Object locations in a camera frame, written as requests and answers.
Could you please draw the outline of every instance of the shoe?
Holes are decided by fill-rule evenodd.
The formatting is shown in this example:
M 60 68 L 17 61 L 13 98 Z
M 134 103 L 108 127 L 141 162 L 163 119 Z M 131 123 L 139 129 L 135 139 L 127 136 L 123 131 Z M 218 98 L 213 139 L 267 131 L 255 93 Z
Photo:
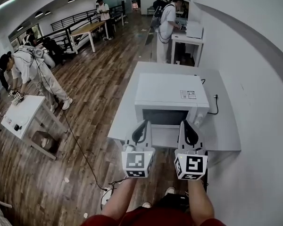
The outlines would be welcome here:
M 71 105 L 72 102 L 73 102 L 73 99 L 72 99 L 72 98 L 69 98 L 69 96 L 68 96 L 67 100 L 64 101 L 62 110 L 63 110 L 63 111 L 64 111 L 64 110 L 67 110 L 67 109 L 70 107 L 70 105 Z
M 51 106 L 50 106 L 50 111 L 51 111 L 52 113 L 54 113 L 55 110 L 57 109 L 57 107 L 58 107 L 58 104 L 57 104 L 57 103 L 55 103 L 54 105 L 51 105 Z
M 145 202 L 145 203 L 142 205 L 142 207 L 149 209 L 149 208 L 152 208 L 152 204 L 149 203 L 149 202 Z
M 169 187 L 169 188 L 166 190 L 165 196 L 166 196 L 167 194 L 175 194 L 175 188 L 173 188 L 172 186 Z

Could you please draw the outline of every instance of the white pants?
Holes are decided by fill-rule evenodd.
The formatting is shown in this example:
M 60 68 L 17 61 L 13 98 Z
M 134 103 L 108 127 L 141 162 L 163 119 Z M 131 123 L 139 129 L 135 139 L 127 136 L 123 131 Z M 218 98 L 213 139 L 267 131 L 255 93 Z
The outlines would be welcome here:
M 52 92 L 61 100 L 65 101 L 68 98 L 66 92 L 59 85 L 56 78 L 53 76 L 50 69 L 45 63 L 40 65 L 41 73 L 38 70 L 36 77 L 32 82 L 36 85 L 39 91 L 46 97 L 51 105 L 55 104 L 55 99 Z
M 169 47 L 169 38 L 166 33 L 157 33 L 157 63 L 166 63 L 166 53 Z

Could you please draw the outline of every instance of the metal railing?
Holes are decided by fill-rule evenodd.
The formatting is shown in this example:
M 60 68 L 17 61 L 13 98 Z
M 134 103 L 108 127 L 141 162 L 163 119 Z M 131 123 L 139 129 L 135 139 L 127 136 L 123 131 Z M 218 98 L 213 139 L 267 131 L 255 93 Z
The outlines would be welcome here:
M 121 5 L 112 7 L 109 10 L 110 10 L 109 13 L 110 13 L 111 18 L 121 16 L 121 14 L 124 15 L 125 14 L 125 3 L 122 2 Z M 57 44 L 60 43 L 60 42 L 63 42 L 65 48 L 70 47 L 71 51 L 74 51 L 72 44 L 71 44 L 71 40 L 70 40 L 70 34 L 74 30 L 76 30 L 76 29 L 78 29 L 78 28 L 80 28 L 80 27 L 82 27 L 82 26 L 84 26 L 88 23 L 92 24 L 93 22 L 99 21 L 99 19 L 100 19 L 100 16 L 96 14 L 96 9 L 86 11 L 86 12 L 83 12 L 83 13 L 80 13 L 80 14 L 76 14 L 76 15 L 73 15 L 71 17 L 64 18 L 60 21 L 53 23 L 53 24 L 56 24 L 55 28 L 60 27 L 60 29 L 55 30 L 54 27 L 53 27 L 53 24 L 51 24 L 54 32 L 46 34 L 45 36 L 39 38 L 38 41 L 42 41 L 45 38 L 50 37 L 51 39 L 54 39 Z

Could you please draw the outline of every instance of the white label sticker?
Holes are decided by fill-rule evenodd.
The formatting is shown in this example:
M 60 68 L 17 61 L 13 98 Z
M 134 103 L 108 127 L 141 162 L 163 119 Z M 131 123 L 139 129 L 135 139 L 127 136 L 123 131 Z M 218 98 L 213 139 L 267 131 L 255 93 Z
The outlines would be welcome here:
M 195 91 L 188 91 L 189 99 L 196 99 Z
M 180 91 L 181 99 L 188 99 L 188 92 L 186 90 Z

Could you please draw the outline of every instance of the microwave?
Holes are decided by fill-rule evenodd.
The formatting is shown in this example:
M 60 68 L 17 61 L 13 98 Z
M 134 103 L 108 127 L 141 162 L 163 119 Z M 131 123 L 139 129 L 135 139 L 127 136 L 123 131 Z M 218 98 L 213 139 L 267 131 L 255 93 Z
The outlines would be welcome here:
M 137 121 L 153 128 L 179 128 L 183 120 L 200 125 L 209 103 L 199 76 L 141 73 L 135 97 Z

